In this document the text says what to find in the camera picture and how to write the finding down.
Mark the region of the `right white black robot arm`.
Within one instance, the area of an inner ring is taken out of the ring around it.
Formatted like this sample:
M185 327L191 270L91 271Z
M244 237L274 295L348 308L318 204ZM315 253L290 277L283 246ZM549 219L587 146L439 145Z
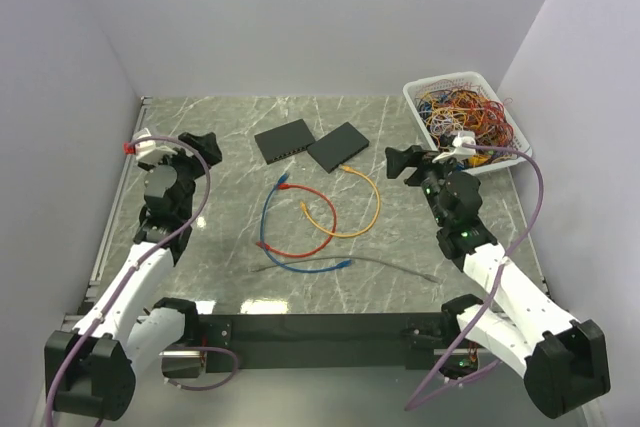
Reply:
M419 146L385 150L387 177L413 169L405 183L422 190L439 227L443 255L487 294L485 299L465 295L443 304L440 334L448 347L405 408L411 411L433 399L425 389L438 374L455 386L503 363L522 378L536 408L555 419L610 391L605 334L594 321L580 321L555 304L512 260L519 244L503 247L484 225L481 182L456 168L459 158L478 149L464 142L441 154ZM449 357L467 341L487 349L495 363L448 366Z

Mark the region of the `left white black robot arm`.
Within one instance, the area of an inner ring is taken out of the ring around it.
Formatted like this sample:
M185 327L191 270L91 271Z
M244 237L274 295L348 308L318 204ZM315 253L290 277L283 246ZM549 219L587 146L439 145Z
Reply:
M194 302L146 303L177 266L192 225L196 181L209 180L222 153L214 133L178 137L138 132L124 151L145 170L139 226L120 271L90 311L70 330L56 330L44 347L46 406L43 422L55 413L120 419L133 398L138 377L171 345L194 346L201 335Z

